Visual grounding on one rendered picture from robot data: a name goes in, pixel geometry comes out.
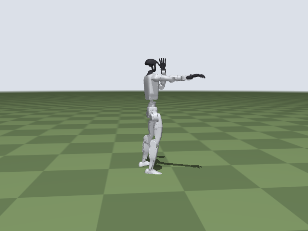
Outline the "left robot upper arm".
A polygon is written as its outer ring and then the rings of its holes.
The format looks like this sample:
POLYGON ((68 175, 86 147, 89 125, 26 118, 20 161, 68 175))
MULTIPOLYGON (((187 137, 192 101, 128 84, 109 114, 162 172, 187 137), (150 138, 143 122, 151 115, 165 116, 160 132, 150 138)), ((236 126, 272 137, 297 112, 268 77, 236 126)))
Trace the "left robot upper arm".
POLYGON ((160 89, 160 90, 163 90, 163 89, 164 89, 164 87, 165 87, 165 85, 164 85, 164 84, 161 84, 161 83, 159 84, 159 89, 160 89))

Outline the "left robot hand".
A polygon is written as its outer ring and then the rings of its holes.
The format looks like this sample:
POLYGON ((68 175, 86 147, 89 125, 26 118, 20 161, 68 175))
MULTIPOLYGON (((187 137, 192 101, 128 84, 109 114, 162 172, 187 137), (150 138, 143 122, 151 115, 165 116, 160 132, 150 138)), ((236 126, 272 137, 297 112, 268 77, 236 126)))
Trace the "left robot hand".
POLYGON ((161 68, 161 73, 162 73, 162 70, 165 70, 165 72, 166 72, 166 69, 165 69, 165 67, 166 67, 166 59, 164 60, 164 58, 163 58, 163 62, 162 62, 162 58, 161 58, 161 61, 160 61, 160 59, 159 59, 159 62, 160 62, 160 64, 157 62, 157 64, 160 66, 160 68, 161 68))

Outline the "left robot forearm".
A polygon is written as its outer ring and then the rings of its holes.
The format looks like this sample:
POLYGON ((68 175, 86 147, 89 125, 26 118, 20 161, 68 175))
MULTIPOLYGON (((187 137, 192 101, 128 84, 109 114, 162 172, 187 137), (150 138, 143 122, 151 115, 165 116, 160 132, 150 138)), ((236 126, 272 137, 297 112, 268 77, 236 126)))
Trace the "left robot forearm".
MULTIPOLYGON (((165 76, 166 76, 165 70, 162 70, 162 75, 165 75, 165 76)), ((165 84, 166 84, 166 81, 160 81, 160 83, 165 85, 165 84)))

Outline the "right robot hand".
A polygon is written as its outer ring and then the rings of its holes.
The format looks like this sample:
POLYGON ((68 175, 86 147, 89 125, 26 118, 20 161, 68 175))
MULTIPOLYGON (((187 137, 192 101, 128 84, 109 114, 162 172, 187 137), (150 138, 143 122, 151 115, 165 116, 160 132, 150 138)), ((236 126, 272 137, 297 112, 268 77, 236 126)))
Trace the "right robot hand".
POLYGON ((202 74, 194 74, 194 75, 190 74, 190 76, 187 76, 186 79, 192 79, 193 77, 202 77, 202 78, 205 78, 205 76, 202 75, 202 74))

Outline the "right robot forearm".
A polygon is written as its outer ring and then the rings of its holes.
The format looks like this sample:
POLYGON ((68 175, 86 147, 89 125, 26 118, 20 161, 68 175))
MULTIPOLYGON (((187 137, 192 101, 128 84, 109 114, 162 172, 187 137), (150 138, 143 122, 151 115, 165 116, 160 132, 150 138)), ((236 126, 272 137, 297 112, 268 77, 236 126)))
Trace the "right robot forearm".
POLYGON ((174 77, 175 81, 185 81, 185 80, 191 80, 191 79, 186 79, 186 77, 189 75, 169 75, 169 77, 174 77))

